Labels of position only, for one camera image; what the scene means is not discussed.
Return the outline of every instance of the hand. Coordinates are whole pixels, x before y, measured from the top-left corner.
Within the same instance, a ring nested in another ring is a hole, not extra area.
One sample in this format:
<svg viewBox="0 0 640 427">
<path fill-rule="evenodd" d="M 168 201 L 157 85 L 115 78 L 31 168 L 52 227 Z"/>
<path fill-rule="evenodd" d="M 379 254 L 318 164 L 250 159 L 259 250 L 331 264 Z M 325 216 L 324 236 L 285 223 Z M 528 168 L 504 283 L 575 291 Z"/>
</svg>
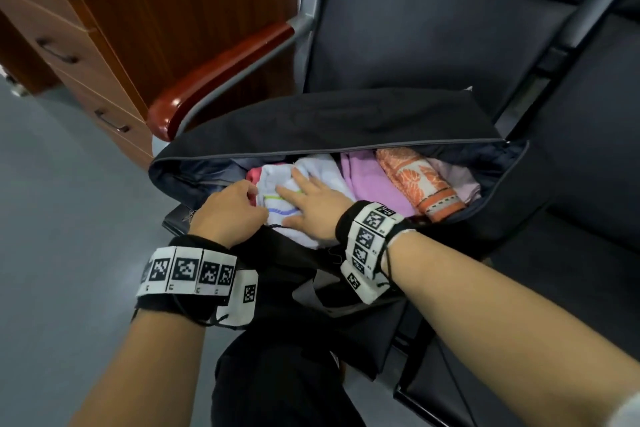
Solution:
<svg viewBox="0 0 640 427">
<path fill-rule="evenodd" d="M 340 191 L 328 187 L 321 180 L 307 179 L 295 167 L 291 171 L 302 193 L 276 186 L 277 193 L 300 209 L 302 216 L 290 216 L 282 220 L 282 226 L 306 233 L 318 240 L 335 240 L 338 220 L 353 202 Z"/>
<path fill-rule="evenodd" d="M 231 248 L 248 240 L 267 221 L 266 208 L 252 206 L 248 194 L 258 194 L 249 181 L 238 181 L 221 192 L 214 192 L 193 215 L 189 235 Z"/>
</svg>

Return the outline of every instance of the chair backrest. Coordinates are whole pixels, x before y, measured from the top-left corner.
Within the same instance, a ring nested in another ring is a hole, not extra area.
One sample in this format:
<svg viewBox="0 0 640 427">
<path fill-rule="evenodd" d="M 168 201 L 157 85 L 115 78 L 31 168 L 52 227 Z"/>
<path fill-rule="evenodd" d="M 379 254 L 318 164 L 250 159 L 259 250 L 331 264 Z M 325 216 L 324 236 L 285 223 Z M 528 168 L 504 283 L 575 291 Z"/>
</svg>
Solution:
<svg viewBox="0 0 640 427">
<path fill-rule="evenodd" d="M 497 117 L 583 0 L 323 0 L 305 90 L 474 88 Z"/>
<path fill-rule="evenodd" d="M 524 134 L 561 177 L 552 207 L 640 250 L 640 0 L 620 0 Z"/>
</svg>

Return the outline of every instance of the wooden armrest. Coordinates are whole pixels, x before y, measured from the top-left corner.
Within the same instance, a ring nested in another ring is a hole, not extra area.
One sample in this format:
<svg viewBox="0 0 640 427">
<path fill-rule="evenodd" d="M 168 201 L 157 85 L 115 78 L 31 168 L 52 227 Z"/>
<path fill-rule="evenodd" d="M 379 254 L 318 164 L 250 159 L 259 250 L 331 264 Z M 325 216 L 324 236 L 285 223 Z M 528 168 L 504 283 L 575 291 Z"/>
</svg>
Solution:
<svg viewBox="0 0 640 427">
<path fill-rule="evenodd" d="M 286 22 L 271 24 L 194 69 L 156 98 L 149 108 L 148 128 L 159 139 L 170 142 L 200 100 L 294 35 L 295 30 Z"/>
</svg>

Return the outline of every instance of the forearm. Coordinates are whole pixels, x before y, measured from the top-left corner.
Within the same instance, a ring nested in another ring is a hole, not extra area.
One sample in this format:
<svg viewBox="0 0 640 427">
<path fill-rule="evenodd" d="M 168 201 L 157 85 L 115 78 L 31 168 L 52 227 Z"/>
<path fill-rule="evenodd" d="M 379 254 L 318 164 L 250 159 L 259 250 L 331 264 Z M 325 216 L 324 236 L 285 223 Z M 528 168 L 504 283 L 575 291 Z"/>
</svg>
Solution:
<svg viewBox="0 0 640 427">
<path fill-rule="evenodd" d="M 140 310 L 71 427 L 187 427 L 204 333 L 183 316 Z"/>
<path fill-rule="evenodd" d="M 532 426 L 601 426 L 640 391 L 640 365 L 529 289 L 417 233 L 392 277 L 456 356 Z"/>
</svg>

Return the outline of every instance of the black pants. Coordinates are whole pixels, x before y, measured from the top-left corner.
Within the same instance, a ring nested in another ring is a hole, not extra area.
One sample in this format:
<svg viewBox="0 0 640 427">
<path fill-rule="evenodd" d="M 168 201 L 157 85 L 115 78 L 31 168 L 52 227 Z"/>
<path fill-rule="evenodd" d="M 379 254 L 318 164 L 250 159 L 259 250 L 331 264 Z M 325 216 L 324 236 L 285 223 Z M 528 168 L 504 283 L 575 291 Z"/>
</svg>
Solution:
<svg viewBox="0 0 640 427">
<path fill-rule="evenodd" d="M 216 366 L 214 427 L 364 427 L 321 330 L 251 324 Z"/>
</svg>

